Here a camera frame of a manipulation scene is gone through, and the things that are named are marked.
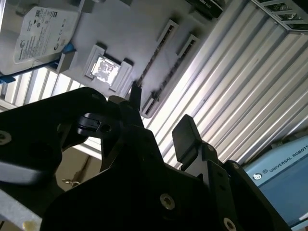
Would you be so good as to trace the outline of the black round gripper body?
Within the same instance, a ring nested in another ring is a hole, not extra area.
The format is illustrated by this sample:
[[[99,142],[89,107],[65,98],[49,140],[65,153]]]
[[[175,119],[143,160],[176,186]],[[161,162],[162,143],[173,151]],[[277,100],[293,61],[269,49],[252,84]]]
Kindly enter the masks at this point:
[[[111,168],[57,197],[43,216],[43,231],[199,231],[211,224],[202,182],[166,168],[163,190],[174,200],[166,209],[157,181],[138,171]]]

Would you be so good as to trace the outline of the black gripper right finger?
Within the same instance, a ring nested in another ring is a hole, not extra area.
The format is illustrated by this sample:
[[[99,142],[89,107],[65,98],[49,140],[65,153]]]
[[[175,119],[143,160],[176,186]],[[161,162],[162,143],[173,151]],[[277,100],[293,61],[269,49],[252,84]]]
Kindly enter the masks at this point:
[[[181,170],[198,180],[189,196],[189,229],[205,231],[289,231],[289,225],[235,161],[222,163],[185,115],[172,131]]]

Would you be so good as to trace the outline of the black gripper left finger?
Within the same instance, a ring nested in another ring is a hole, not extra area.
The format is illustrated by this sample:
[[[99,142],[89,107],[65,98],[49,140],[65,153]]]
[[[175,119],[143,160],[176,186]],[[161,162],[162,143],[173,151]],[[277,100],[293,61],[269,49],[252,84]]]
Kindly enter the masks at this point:
[[[174,200],[163,190],[166,168],[153,134],[144,128],[137,100],[113,102],[80,88],[20,106],[0,115],[0,190],[43,216],[63,192],[54,179],[63,152],[88,137],[103,143],[101,173],[138,171],[157,181],[163,206]]]

